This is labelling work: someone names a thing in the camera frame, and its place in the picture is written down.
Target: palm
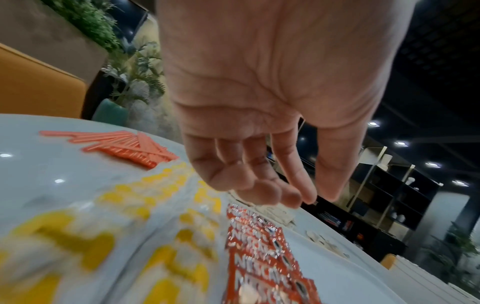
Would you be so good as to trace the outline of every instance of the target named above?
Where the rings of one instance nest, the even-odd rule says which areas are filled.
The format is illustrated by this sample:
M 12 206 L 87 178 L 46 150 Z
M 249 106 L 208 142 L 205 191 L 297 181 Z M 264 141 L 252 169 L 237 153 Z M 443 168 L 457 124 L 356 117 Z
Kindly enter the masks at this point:
M 253 202 L 313 202 L 295 148 L 302 115 L 318 127 L 317 188 L 335 200 L 412 9 L 403 0 L 160 1 L 167 83 L 195 169 Z M 266 134 L 290 185 L 265 160 Z

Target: table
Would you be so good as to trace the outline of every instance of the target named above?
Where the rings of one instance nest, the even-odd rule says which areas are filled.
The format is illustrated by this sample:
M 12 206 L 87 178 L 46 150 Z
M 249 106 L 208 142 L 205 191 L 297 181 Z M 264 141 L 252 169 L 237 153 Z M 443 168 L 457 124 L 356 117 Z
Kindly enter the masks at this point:
M 113 184 L 152 174 L 152 171 L 104 153 L 85 154 L 79 145 L 68 143 L 65 138 L 41 137 L 39 130 L 109 132 L 129 129 L 68 118 L 0 115 L 0 172 L 3 173 L 0 210 L 6 211 L 0 212 L 0 225 L 9 221 L 5 214 L 12 214 L 23 206 L 67 206 L 91 198 Z M 188 161 L 183 145 L 151 137 L 181 160 Z M 366 253 L 305 210 L 293 212 L 297 224 L 295 232 L 305 237 L 305 232 L 312 230 L 328 236 L 350 256 L 352 263 L 388 285 L 389 272 Z

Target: plant pot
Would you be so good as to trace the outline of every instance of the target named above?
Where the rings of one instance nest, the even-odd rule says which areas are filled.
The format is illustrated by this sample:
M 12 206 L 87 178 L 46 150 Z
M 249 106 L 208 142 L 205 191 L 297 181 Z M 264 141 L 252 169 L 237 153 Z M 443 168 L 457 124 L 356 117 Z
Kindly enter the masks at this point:
M 124 127 L 128 117 L 129 111 L 126 108 L 119 106 L 110 99 L 103 99 L 91 119 Z
M 89 86 L 108 52 L 39 0 L 2 1 L 0 43 Z

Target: potted plant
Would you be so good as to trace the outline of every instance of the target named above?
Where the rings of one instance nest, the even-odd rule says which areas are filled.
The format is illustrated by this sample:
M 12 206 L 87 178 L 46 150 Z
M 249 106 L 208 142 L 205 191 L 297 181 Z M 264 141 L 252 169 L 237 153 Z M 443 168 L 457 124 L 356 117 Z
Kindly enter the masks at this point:
M 90 85 L 120 47 L 109 0 L 2 2 L 0 42 L 73 74 Z
M 113 79 L 113 92 L 109 99 L 100 103 L 92 120 L 124 126 L 129 115 L 128 106 L 133 101 L 148 103 L 151 96 L 163 95 L 162 72 L 157 69 L 160 60 L 158 45 L 152 42 L 134 50 L 129 47 L 128 52 L 112 52 L 102 71 Z

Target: planter box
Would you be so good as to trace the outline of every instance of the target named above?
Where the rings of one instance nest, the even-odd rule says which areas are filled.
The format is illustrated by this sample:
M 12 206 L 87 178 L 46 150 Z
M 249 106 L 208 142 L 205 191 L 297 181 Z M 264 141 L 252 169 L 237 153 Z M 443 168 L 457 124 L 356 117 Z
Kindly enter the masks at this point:
M 73 74 L 89 86 L 108 52 L 39 0 L 0 4 L 0 43 Z

